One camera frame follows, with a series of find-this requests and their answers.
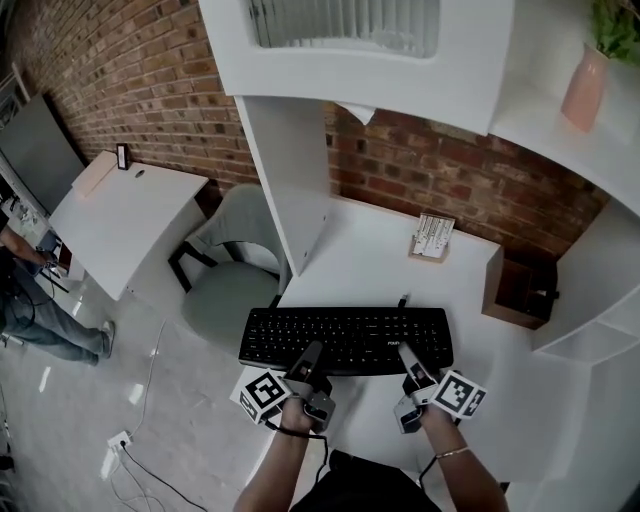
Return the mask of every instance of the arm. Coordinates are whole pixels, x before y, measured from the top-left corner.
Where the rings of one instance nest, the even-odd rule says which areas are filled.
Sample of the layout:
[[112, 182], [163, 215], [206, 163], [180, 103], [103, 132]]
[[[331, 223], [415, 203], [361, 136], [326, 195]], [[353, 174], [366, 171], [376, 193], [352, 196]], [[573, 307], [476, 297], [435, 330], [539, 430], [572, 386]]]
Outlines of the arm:
[[[437, 454], [467, 446], [451, 417], [437, 407], [427, 408], [420, 418]], [[439, 459], [451, 499], [458, 512], [507, 512], [500, 486], [471, 451]]]
[[[288, 399], [280, 426], [308, 434], [312, 420], [302, 412], [299, 399]], [[308, 439], [276, 432], [266, 457], [251, 482], [240, 494], [235, 512], [286, 512], [291, 506]]]
[[43, 266], [47, 260], [31, 247], [27, 241], [13, 231], [9, 226], [5, 226], [0, 231], [0, 242], [18, 258]]

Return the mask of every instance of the white cabinet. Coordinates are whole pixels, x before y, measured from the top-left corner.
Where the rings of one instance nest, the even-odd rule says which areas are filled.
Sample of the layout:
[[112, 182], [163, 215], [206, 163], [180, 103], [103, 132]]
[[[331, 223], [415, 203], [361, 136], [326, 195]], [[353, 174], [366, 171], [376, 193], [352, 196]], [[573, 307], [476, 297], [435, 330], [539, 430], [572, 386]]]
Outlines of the white cabinet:
[[350, 102], [487, 133], [513, 0], [201, 0], [225, 92]]

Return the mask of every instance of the bracelet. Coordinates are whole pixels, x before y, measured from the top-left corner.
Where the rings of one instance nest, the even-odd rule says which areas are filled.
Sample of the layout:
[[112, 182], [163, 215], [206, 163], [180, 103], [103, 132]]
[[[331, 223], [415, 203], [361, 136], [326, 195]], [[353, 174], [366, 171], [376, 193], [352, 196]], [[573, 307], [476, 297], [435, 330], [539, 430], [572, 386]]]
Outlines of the bracelet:
[[450, 452], [438, 453], [436, 454], [436, 459], [444, 459], [446, 457], [451, 457], [452, 455], [458, 455], [459, 453], [468, 452], [470, 448], [465, 446], [464, 448], [460, 448], [458, 450], [451, 450]]

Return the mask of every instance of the green leaves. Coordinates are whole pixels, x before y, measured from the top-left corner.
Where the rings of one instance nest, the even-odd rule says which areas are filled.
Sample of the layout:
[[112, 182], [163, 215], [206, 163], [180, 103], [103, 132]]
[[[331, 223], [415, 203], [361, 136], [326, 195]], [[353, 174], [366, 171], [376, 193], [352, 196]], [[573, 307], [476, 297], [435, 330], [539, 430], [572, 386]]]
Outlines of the green leaves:
[[598, 51], [640, 66], [640, 22], [632, 10], [618, 0], [593, 0], [591, 20]]

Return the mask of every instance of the white wall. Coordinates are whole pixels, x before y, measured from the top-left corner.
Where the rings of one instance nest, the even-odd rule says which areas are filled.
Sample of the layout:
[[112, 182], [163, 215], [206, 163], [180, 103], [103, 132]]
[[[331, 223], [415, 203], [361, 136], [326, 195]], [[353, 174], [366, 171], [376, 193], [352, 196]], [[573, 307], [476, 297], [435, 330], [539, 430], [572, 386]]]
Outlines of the white wall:
[[558, 261], [551, 320], [534, 334], [542, 348], [613, 307], [640, 285], [640, 219], [611, 200]]
[[540, 486], [513, 485], [507, 493], [512, 512], [622, 508], [640, 483], [639, 369], [640, 346], [593, 368], [587, 413], [568, 477]]

